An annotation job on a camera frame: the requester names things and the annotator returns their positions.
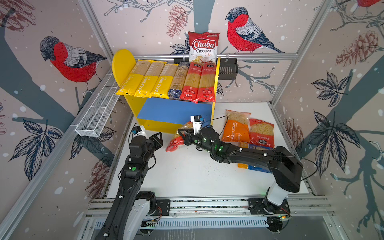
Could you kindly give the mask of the orange macaroni bag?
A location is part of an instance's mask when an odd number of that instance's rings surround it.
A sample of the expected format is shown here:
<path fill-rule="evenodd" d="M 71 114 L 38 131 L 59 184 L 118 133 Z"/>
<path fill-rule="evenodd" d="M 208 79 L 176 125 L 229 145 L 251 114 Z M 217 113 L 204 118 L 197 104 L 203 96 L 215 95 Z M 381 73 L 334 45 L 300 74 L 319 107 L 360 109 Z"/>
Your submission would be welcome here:
<path fill-rule="evenodd" d="M 222 134 L 223 142 L 249 143 L 249 125 L 251 113 L 226 110 L 228 121 Z"/>

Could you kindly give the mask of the red spaghetti bag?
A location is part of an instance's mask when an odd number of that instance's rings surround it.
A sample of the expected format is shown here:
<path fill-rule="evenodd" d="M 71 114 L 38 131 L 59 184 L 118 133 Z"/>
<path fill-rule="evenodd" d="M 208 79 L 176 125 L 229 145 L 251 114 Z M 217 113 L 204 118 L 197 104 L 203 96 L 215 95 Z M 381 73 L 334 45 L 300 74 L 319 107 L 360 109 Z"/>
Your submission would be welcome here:
<path fill-rule="evenodd" d="M 186 80 L 182 89 L 180 99 L 183 101 L 189 101 L 197 103 L 197 95 L 202 75 L 203 66 L 197 63 L 191 63 Z"/>
<path fill-rule="evenodd" d="M 213 103 L 215 97 L 216 64 L 206 63 L 203 65 L 202 75 L 198 88 L 197 101 Z"/>

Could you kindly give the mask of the red short pasta bag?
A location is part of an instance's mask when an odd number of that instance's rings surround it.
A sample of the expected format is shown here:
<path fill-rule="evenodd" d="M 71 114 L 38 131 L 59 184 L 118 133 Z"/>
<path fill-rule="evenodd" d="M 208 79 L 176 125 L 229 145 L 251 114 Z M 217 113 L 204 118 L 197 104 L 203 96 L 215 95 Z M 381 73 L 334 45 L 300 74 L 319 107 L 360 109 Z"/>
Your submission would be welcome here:
<path fill-rule="evenodd" d="M 250 119 L 250 141 L 254 145 L 274 148 L 274 125 L 263 120 Z"/>

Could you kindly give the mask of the red macaroni bag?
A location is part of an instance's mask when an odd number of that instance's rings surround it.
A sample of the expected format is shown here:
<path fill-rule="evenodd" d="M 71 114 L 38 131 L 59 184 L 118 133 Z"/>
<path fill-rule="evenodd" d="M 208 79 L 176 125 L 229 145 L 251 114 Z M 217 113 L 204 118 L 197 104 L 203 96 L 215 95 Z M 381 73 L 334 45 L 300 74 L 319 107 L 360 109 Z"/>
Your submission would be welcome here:
<path fill-rule="evenodd" d="M 182 130 L 191 129 L 191 128 L 193 128 L 193 123 L 191 121 L 187 122 L 181 127 Z M 174 134 L 173 138 L 171 139 L 171 141 L 169 142 L 166 148 L 166 152 L 174 152 L 179 148 L 179 146 L 182 146 L 182 145 L 184 145 L 184 140 L 179 135 L 178 131 L 176 131 L 176 133 Z"/>

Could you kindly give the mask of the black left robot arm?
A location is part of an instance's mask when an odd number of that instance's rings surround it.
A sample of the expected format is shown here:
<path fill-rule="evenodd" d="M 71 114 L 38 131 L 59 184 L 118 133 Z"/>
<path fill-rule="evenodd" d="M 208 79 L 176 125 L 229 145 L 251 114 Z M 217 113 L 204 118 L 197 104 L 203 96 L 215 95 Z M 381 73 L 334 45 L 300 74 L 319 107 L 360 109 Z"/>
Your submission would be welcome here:
<path fill-rule="evenodd" d="M 130 154 L 120 174 L 117 195 L 97 240 L 133 240 L 148 214 L 156 210 L 156 196 L 151 191 L 141 191 L 150 169 L 148 162 L 155 158 L 155 151 L 163 146 L 162 133 L 149 138 L 138 135 L 130 143 Z"/>

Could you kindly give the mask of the blue spaghetti bag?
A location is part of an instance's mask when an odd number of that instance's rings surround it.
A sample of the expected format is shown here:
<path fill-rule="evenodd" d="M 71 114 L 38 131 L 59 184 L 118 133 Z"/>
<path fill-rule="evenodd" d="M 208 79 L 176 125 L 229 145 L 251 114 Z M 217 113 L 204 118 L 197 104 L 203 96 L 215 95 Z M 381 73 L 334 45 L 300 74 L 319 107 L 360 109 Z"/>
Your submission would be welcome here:
<path fill-rule="evenodd" d="M 188 74 L 190 63 L 181 62 L 176 70 L 174 78 L 172 80 L 170 89 L 168 91 L 168 97 L 170 99 L 179 99 L 184 87 L 184 83 Z"/>

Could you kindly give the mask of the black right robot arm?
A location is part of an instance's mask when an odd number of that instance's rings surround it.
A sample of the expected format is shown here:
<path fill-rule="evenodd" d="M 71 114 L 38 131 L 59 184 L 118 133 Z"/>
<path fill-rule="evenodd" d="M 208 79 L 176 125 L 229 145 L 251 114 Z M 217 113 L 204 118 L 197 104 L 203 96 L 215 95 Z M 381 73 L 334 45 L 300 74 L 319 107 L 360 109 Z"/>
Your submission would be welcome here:
<path fill-rule="evenodd" d="M 246 164 L 271 172 L 275 178 L 267 192 L 268 203 L 281 206 L 290 193 L 298 193 L 301 186 L 303 164 L 286 148 L 278 146 L 270 150 L 241 148 L 220 140 L 211 127 L 202 128 L 195 134 L 193 129 L 178 129 L 186 146 L 195 145 L 205 150 L 218 163 Z"/>

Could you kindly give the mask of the yellow Pastatime spaghetti bag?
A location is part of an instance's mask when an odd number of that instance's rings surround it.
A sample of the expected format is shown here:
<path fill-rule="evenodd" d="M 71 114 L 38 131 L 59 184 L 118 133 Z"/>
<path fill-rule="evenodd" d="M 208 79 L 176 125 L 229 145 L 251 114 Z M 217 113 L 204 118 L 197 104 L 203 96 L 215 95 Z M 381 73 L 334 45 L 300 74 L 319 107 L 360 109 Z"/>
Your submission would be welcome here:
<path fill-rule="evenodd" d="M 134 96 L 140 98 L 149 98 L 155 83 L 157 82 L 166 62 L 152 61 L 142 82 L 139 84 Z"/>
<path fill-rule="evenodd" d="M 150 93 L 150 98 L 169 99 L 168 91 L 174 79 L 179 64 L 165 64 L 157 82 Z"/>
<path fill-rule="evenodd" d="M 116 95 L 133 96 L 150 68 L 152 61 L 138 60 Z"/>

